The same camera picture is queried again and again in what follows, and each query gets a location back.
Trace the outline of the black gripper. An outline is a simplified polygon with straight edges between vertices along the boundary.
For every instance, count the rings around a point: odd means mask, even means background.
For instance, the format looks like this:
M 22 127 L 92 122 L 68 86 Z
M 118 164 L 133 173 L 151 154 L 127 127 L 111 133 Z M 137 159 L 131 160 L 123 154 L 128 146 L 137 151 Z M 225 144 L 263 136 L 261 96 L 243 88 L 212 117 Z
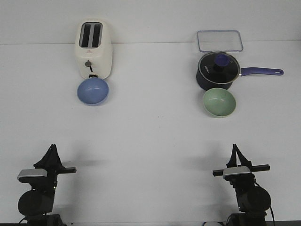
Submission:
M 236 153 L 238 155 L 241 166 L 237 166 Z M 235 186 L 238 182 L 242 181 L 253 181 L 254 172 L 268 171 L 270 165 L 255 165 L 252 166 L 252 162 L 249 161 L 240 151 L 236 144 L 233 144 L 231 157 L 229 162 L 226 164 L 227 168 L 213 170 L 212 174 L 214 177 L 222 176 L 222 178 L 231 185 Z
M 62 168 L 62 162 L 58 155 L 56 144 L 52 144 L 47 150 L 46 154 L 42 157 L 40 161 L 35 163 L 33 166 L 36 169 L 49 169 L 50 167 L 56 165 L 56 168 Z M 46 188 L 56 188 L 57 187 L 57 177 L 59 174 L 73 174 L 76 173 L 76 167 L 63 167 L 62 169 L 50 169 L 47 174 Z

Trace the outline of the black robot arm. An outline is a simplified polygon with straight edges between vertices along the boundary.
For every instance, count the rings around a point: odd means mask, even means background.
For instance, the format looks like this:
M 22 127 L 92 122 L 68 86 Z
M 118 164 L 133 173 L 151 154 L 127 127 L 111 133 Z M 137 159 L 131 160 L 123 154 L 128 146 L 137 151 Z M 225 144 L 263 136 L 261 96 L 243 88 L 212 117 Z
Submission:
M 253 165 L 236 144 L 226 168 L 213 171 L 213 176 L 222 178 L 233 186 L 239 213 L 232 213 L 226 226 L 266 226 L 266 211 L 271 209 L 271 196 L 255 179 L 255 172 L 268 171 L 270 166 Z
M 24 215 L 27 226 L 64 226 L 61 216 L 52 214 L 57 177 L 76 173 L 76 168 L 63 166 L 55 144 L 33 166 L 33 169 L 21 170 L 17 176 L 19 182 L 31 186 L 18 201 L 19 212 Z

